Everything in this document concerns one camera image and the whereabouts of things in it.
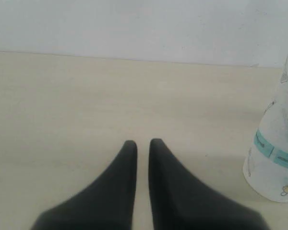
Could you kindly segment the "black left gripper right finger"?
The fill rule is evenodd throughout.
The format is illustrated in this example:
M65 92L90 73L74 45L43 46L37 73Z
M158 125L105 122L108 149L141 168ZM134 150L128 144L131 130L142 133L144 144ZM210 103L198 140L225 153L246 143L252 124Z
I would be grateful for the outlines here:
M256 211L192 175L162 139L150 142L149 194L155 230L267 230Z

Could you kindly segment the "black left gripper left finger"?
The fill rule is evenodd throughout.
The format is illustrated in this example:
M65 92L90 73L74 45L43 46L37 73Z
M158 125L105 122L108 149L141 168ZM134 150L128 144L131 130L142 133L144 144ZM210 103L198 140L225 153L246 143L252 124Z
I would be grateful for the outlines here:
M113 162L87 188L43 212L34 230L130 230L137 180L137 145L124 142Z

